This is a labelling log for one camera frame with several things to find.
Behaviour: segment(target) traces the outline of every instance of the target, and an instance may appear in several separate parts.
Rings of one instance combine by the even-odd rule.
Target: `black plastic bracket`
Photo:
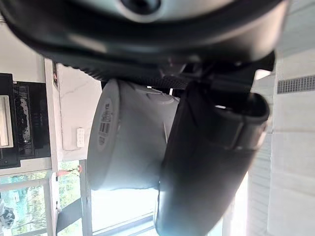
[[[253,64],[217,66],[187,86],[160,175],[155,215],[160,236],[204,236],[228,208],[269,117],[266,100],[250,93],[254,74],[272,70],[273,63],[272,53]]]

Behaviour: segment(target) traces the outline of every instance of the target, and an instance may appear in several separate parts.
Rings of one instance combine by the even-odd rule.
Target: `black appliance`
[[[19,167],[23,159],[50,157],[46,85],[13,82],[11,74],[0,74],[0,87],[2,117],[6,114],[8,119],[10,111],[11,121],[0,127],[1,136],[7,137],[3,142],[7,146],[0,149],[0,168]]]

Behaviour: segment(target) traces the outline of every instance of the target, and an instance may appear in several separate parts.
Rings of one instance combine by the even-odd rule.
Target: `window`
[[[51,172],[0,177],[0,198],[13,209],[11,229],[3,229],[4,236],[47,236],[53,228]]]
[[[79,161],[62,162],[60,169],[74,170],[78,165]],[[68,175],[58,177],[58,183],[61,209],[81,198],[80,177],[78,172],[71,172]]]
[[[83,236],[82,219],[77,220],[72,225],[60,231],[58,236]]]
[[[15,214],[14,224],[11,229],[3,230],[4,236],[47,228],[43,186],[1,192],[1,198],[6,207],[13,208]]]
[[[158,191],[155,189],[92,191],[93,232],[153,212],[157,197]]]

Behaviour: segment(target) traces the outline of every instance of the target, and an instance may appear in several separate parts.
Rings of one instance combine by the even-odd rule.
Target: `wall outlet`
[[[77,147],[83,148],[84,147],[84,128],[77,129]]]

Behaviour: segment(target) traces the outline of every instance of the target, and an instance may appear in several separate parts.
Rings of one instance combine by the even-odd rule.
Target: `window frame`
[[[114,236],[122,232],[126,232],[128,235],[135,236],[154,229],[154,213],[148,212],[146,215],[93,232],[92,192],[86,178],[86,160],[81,160],[80,165],[82,167],[82,172],[80,174],[80,187],[82,200],[82,230],[84,236]],[[130,234],[130,230],[134,229],[135,227],[139,227],[139,231]]]

